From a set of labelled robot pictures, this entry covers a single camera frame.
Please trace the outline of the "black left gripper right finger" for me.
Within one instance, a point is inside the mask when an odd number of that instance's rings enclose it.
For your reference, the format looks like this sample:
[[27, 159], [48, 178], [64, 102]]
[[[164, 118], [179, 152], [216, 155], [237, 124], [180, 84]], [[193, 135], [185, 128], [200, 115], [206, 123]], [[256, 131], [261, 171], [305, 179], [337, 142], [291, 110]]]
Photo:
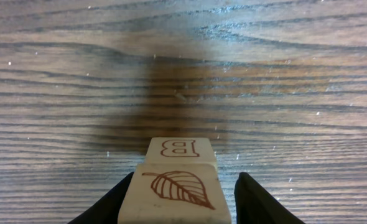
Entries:
[[237, 224], [305, 224], [246, 172], [239, 173], [234, 195]]

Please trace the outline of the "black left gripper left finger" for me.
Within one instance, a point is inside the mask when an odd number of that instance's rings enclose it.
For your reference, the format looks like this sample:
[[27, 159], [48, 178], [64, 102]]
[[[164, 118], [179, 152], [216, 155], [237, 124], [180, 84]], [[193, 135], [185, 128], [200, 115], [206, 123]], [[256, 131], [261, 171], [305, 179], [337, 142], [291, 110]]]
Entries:
[[134, 172], [129, 173], [88, 210], [68, 224], [117, 224], [123, 200]]

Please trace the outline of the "wooden leaf number two block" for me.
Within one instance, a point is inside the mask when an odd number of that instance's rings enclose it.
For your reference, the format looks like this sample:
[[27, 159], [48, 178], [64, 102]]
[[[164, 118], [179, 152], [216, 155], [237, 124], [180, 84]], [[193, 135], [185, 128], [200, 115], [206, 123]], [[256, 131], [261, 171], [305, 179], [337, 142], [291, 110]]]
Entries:
[[223, 224], [231, 215], [209, 164], [139, 164], [118, 214], [120, 224]]

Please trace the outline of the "wooden B block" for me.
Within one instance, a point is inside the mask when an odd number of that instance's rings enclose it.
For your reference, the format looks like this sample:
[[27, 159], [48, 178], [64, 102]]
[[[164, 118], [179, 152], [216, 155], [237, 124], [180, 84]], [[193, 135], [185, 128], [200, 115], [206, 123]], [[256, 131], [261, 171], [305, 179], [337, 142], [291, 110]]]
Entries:
[[152, 138], [144, 162], [218, 166], [215, 152], [208, 138]]

